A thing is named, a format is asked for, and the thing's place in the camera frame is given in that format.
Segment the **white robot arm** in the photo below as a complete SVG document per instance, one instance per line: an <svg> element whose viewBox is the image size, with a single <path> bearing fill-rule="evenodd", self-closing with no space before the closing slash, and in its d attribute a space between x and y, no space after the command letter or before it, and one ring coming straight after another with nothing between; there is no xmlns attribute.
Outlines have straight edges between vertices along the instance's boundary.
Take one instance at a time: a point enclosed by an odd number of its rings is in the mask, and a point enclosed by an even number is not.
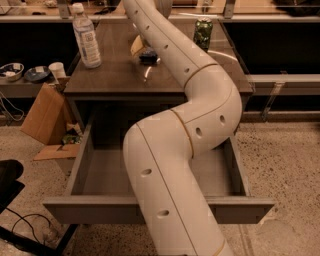
<svg viewBox="0 0 320 256"><path fill-rule="evenodd" d="M160 255L233 256L191 171L193 157L239 124L239 91L224 69L157 9L123 0L127 16L184 90L185 103L144 118L126 133L125 166Z"/></svg>

